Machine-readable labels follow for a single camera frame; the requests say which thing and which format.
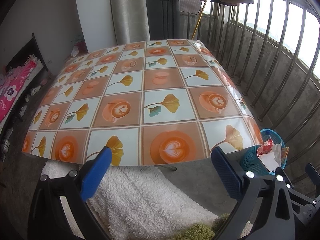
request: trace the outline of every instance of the white towel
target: white towel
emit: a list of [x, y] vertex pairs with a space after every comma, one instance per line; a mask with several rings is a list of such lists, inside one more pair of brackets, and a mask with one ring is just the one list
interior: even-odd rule
[[[48, 160], [42, 174], [57, 178], [78, 168], [77, 164]], [[154, 166], [109, 167], [87, 203], [115, 240], [167, 239], [194, 223], [211, 226], [217, 218]], [[62, 205], [73, 233], [83, 237], [65, 199]]]

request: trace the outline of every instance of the pink bedsheet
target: pink bedsheet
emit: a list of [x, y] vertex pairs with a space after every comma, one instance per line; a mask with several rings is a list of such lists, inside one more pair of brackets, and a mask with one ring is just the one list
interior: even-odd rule
[[0, 86], [0, 122], [10, 111], [18, 92], [36, 65], [35, 61], [29, 60], [24, 66], [14, 68], [13, 73]]

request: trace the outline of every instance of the curtain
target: curtain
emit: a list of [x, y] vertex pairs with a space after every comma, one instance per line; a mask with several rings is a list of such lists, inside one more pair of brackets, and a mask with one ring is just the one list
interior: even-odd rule
[[146, 0], [111, 0], [111, 9], [118, 44], [150, 40]]

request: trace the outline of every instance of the concrete wall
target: concrete wall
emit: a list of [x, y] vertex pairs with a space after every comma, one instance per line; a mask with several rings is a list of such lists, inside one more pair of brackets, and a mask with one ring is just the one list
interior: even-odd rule
[[[183, 29], [183, 36], [184, 38], [187, 35], [187, 16], [182, 13], [182, 29]], [[228, 17], [227, 12], [225, 12], [225, 22], [226, 18]], [[198, 16], [191, 17], [191, 24], [190, 24], [190, 32], [192, 34], [195, 21]], [[210, 36], [209, 44], [207, 44], [207, 37], [208, 37], [208, 26], [209, 26], [209, 16], [204, 15], [201, 21], [201, 32], [200, 32], [200, 40], [208, 46], [210, 51], [213, 51], [213, 54], [216, 55], [216, 50], [218, 49], [218, 42], [216, 41], [216, 46], [213, 46], [213, 33], [215, 30], [215, 23], [214, 18], [212, 18], [212, 31]], [[220, 45], [220, 53], [216, 57], [218, 60], [221, 56], [221, 51], [224, 43], [225, 38], [225, 30], [226, 25], [224, 25], [223, 32], [222, 32], [222, 41]], [[219, 38], [219, 31], [220, 31], [220, 20], [218, 22], [218, 30], [217, 30], [217, 38]], [[227, 38], [227, 49], [224, 54], [224, 59], [220, 63], [222, 66], [226, 66], [228, 56], [230, 54], [230, 45], [231, 39], [234, 32], [234, 25], [230, 25], [229, 34]], [[240, 38], [242, 34], [242, 27], [238, 26], [236, 30], [236, 39], [234, 43], [234, 48], [231, 54], [231, 61], [229, 65], [228, 73], [232, 71], [234, 67], [234, 62], [236, 59], [236, 54], [239, 48]], [[245, 58], [247, 56], [249, 44], [251, 41], [252, 32], [250, 30], [246, 30], [244, 36], [244, 43], [241, 50], [241, 54], [239, 57], [239, 62], [236, 67], [234, 82], [236, 82], [239, 78], [240, 72], [244, 65]], [[248, 83], [252, 71], [257, 63], [259, 53], [261, 50], [261, 46], [263, 44], [263, 38], [256, 35], [254, 40], [254, 46], [252, 49], [252, 53], [249, 59], [249, 63], [247, 69], [245, 71], [244, 79], [242, 82], [242, 86], [239, 87], [239, 91], [243, 91]], [[270, 42], [267, 43], [262, 61], [260, 63], [260, 67], [258, 69], [257, 75], [253, 80], [251, 90], [249, 91], [249, 96], [245, 97], [244, 99], [249, 104], [255, 95], [258, 93], [267, 72], [271, 66], [271, 63], [274, 59], [277, 47], [271, 44]], [[291, 63], [291, 56], [286, 55], [284, 52], [280, 52], [277, 64], [271, 75], [271, 78], [263, 91], [255, 109], [252, 109], [254, 116], [261, 114], [263, 109], [268, 105], [271, 101], [273, 95], [277, 91], [281, 81], [284, 78], [284, 75]], [[284, 89], [280, 93], [278, 99], [275, 101], [274, 105], [271, 107], [267, 115], [265, 116], [263, 122], [257, 120], [258, 125], [261, 128], [270, 128], [273, 123], [280, 117], [280, 115], [284, 112], [284, 110], [288, 107], [291, 100], [294, 98], [296, 93], [298, 92], [303, 80], [306, 76], [306, 73], [303, 69], [296, 63], [293, 67], [292, 73], [289, 77], [287, 84], [285, 85]], [[301, 97], [293, 107], [293, 109], [289, 112], [289, 114], [284, 118], [284, 120], [279, 124], [279, 126], [275, 129], [275, 131], [284, 139], [286, 138], [301, 122], [302, 120], [308, 115], [317, 101], [320, 100], [320, 91], [315, 83], [310, 80], [305, 88], [304, 92], [302, 93]], [[287, 146], [290, 147], [290, 152], [288, 155], [288, 160], [290, 160], [295, 155], [299, 154], [304, 150], [306, 147], [310, 146], [310, 144], [319, 136], [320, 134], [320, 109], [318, 109], [311, 120], [305, 125], [305, 127], [290, 141], [286, 143]], [[312, 165], [320, 171], [320, 156], [318, 152], [320, 151], [320, 143], [313, 145], [313, 147], [306, 151], [300, 158], [293, 161], [291, 164], [287, 165], [285, 168], [286, 173], [290, 177], [290, 179], [295, 182], [294, 186], [295, 189], [300, 191], [303, 194], [307, 194], [311, 197], [314, 195], [315, 186], [312, 184], [311, 180], [305, 174], [305, 165], [307, 163], [312, 163]]]
[[0, 66], [6, 65], [34, 33], [41, 54], [56, 75], [82, 34], [76, 0], [16, 0], [0, 25]]
[[110, 0], [76, 0], [89, 51], [117, 45]]

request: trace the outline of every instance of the patterned tablecloth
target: patterned tablecloth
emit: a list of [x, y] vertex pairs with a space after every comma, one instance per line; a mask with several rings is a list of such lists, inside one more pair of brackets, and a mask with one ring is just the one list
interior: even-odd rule
[[236, 86], [200, 41], [136, 42], [71, 59], [42, 100], [23, 151], [112, 165], [204, 159], [261, 144]]

